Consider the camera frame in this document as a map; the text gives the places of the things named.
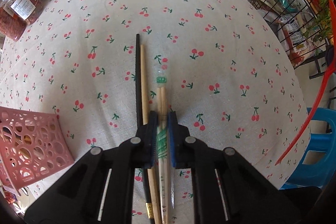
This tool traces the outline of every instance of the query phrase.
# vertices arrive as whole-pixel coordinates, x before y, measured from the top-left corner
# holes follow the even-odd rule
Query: black chopstick
[[[142,98],[141,98],[141,63],[140,63],[140,35],[136,35],[135,44],[135,100],[136,100],[136,122],[137,127],[143,125],[142,120]],[[150,207],[152,209],[152,198],[149,188],[148,173],[146,169],[142,169],[142,182],[143,189],[145,192],[146,208]],[[154,218],[149,218],[151,224],[155,224]]]

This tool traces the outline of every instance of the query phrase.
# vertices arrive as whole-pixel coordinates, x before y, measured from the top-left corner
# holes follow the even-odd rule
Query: chair backrest
[[[310,135],[310,143],[305,154],[287,183],[322,187],[330,181],[336,170],[336,110],[319,107],[312,120],[328,122],[332,132]],[[308,151],[324,152],[325,156],[313,165],[306,165],[303,161]]]

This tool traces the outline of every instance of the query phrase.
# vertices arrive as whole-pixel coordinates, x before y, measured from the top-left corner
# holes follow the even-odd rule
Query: tablecloth
[[[158,67],[170,110],[210,147],[238,150],[280,188],[303,156],[306,130],[275,161],[307,117],[299,82],[266,22],[247,0],[43,0],[19,42],[6,39],[0,104],[55,112],[78,160],[135,135],[135,36],[146,46],[148,101]],[[39,196],[63,172],[31,185]],[[147,223],[136,170],[133,222]],[[193,220],[189,170],[176,170],[175,223]]]

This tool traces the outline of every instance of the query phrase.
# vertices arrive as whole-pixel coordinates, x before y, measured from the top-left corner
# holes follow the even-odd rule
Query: plastic jar
[[[39,0],[2,0],[11,7],[28,25],[33,24],[43,12]]]
[[[4,2],[0,2],[0,32],[18,41],[27,27],[26,22],[21,19]]]

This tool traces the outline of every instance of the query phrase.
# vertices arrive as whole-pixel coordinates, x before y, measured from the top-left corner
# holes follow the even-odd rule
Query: metal screw
[[[185,138],[186,143],[194,143],[196,139],[193,136],[188,136]]]
[[[131,143],[133,143],[133,144],[138,144],[140,142],[141,142],[141,139],[139,137],[133,137],[131,139]]]
[[[227,148],[225,148],[224,152],[228,156],[233,156],[236,151],[231,147],[227,147]]]
[[[91,148],[90,152],[92,155],[98,155],[101,152],[101,148],[99,147]]]

